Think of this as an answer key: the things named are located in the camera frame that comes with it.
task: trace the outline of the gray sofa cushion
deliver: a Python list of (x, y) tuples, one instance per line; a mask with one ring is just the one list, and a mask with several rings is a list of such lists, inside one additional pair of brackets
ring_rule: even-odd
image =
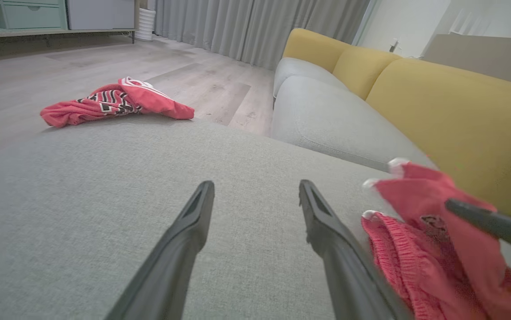
[(327, 319), (298, 198), (312, 180), (367, 247), (361, 190), (389, 176), (225, 126), (135, 115), (0, 152), (0, 319), (103, 319), (197, 185), (216, 186), (185, 319)]
[(284, 57), (281, 59), (281, 61), (279, 61), (277, 69), (275, 69), (275, 80), (273, 81), (274, 97), (277, 97), (277, 92), (279, 91), (279, 88), (285, 79), (294, 75), (313, 78), (323, 83), (333, 85), (334, 87), (348, 90), (347, 86), (345, 86), (339, 79), (332, 75), (332, 73), (323, 69), (322, 67), (304, 60), (299, 60), (292, 57)]
[(271, 137), (378, 170), (393, 158), (434, 164), (364, 100), (315, 79), (286, 79), (275, 101)]

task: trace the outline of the white cabinet door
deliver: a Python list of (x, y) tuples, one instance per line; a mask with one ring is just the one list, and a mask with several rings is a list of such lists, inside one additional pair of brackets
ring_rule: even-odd
[(113, 0), (68, 0), (70, 30), (113, 29)]
[(113, 1), (113, 28), (132, 29), (135, 27), (135, 2), (134, 0)]

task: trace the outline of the light wood laminate floor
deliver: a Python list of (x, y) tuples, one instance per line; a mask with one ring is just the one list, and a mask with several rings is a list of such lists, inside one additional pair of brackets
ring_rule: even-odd
[(0, 57), (0, 148), (48, 128), (39, 115), (44, 107), (126, 76), (195, 108), (195, 117), (269, 134), (273, 71), (161, 37), (131, 44), (110, 36), (98, 45), (85, 39), (66, 49), (56, 41), (58, 48)]

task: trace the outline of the gray curtain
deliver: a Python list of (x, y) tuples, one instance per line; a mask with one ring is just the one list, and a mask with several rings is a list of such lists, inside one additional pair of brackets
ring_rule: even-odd
[(289, 32), (351, 43), (370, 0), (157, 0), (155, 33), (267, 69)]

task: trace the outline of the fabric texture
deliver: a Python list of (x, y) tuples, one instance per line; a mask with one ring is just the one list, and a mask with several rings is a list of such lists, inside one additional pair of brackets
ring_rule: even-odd
[(441, 172), (412, 162), (397, 166), (400, 177), (373, 187), (405, 223), (379, 212), (362, 218), (375, 263), (392, 287), (416, 319), (511, 319), (511, 269), (498, 239), (449, 212), (445, 202), (496, 209)]
[(399, 156), (435, 167), (357, 95), (308, 77), (291, 76), (281, 85), (271, 137), (378, 170)]
[(293, 57), (333, 72), (339, 57), (351, 45), (316, 32), (296, 28), (291, 31), (283, 57)]
[(370, 177), (389, 174), (196, 118), (48, 128), (0, 151), (0, 319), (105, 318), (203, 180), (216, 196), (183, 319), (332, 319), (299, 182), (367, 249)]
[(366, 102), (455, 184), (511, 215), (511, 83), (414, 59), (392, 62)]
[(323, 83), (330, 84), (333, 87), (347, 89), (347, 87), (339, 79), (333, 76), (332, 73), (318, 65), (292, 57), (284, 57), (281, 59), (277, 65), (277, 69), (275, 70), (275, 79), (273, 81), (274, 97), (277, 97), (277, 92), (285, 79), (294, 75), (313, 78)]
[(332, 74), (366, 100), (380, 73), (392, 61), (401, 58), (390, 52), (351, 45), (339, 57)]
[(353, 41), (369, 0), (157, 0), (156, 34), (275, 69), (289, 33)]
[(40, 116), (48, 125), (62, 128), (129, 113), (162, 113), (174, 119), (194, 117), (191, 107), (170, 99), (150, 83), (130, 77), (100, 87), (88, 97), (46, 107), (40, 111)]

